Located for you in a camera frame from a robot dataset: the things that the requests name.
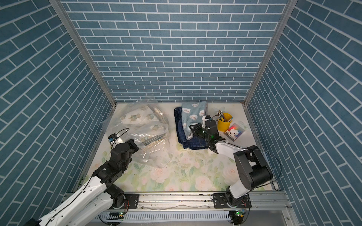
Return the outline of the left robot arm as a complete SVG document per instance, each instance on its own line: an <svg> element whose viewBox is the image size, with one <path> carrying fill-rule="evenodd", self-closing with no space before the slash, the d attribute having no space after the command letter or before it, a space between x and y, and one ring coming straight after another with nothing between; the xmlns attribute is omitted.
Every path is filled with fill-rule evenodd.
<svg viewBox="0 0 362 226"><path fill-rule="evenodd" d="M108 161L98 167L85 185L40 219L26 226L85 226L110 208L128 211L131 205L124 191L114 183L128 169L132 154L139 150L133 139L117 144Z"/></svg>

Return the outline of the clear plastic vacuum bag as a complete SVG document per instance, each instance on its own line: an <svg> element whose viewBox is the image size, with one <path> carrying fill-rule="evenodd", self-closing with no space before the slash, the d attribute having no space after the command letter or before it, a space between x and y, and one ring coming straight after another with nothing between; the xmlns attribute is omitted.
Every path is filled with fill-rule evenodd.
<svg viewBox="0 0 362 226"><path fill-rule="evenodd" d="M149 105L160 114L162 122L154 121L142 126L121 123L120 117L123 114L144 105ZM115 111L111 117L106 119L106 122L108 123L106 135L115 133L123 142L134 139L139 148L139 151L133 154L135 162L156 168L163 168L170 162L169 121L154 98L128 103L119 111Z"/></svg>

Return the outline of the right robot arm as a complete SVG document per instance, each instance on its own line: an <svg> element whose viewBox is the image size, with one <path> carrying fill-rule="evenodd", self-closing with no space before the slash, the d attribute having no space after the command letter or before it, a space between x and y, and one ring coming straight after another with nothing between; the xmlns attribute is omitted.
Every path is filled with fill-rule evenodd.
<svg viewBox="0 0 362 226"><path fill-rule="evenodd" d="M250 208L246 197L249 192L273 179L273 173L257 146L239 147L219 135L216 121L210 116L202 123L189 126L194 136L205 140L209 149L235 161L238 180L226 188L223 199L232 208Z"/></svg>

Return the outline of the light blue bear blanket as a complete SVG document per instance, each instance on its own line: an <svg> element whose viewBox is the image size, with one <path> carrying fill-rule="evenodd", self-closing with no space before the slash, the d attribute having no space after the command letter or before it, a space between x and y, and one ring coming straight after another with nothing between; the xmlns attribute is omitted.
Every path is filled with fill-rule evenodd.
<svg viewBox="0 0 362 226"><path fill-rule="evenodd" d="M202 117L205 115L207 102L182 103L182 126L187 140L193 138L190 125L202 123Z"/></svg>

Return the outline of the cream bear print blanket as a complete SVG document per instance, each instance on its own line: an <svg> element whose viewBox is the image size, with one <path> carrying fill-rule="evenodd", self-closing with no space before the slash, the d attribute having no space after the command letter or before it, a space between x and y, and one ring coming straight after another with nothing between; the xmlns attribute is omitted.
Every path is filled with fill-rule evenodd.
<svg viewBox="0 0 362 226"><path fill-rule="evenodd" d="M162 122L160 114L155 112L149 105L144 105L120 117L122 124L142 126L154 121Z"/></svg>

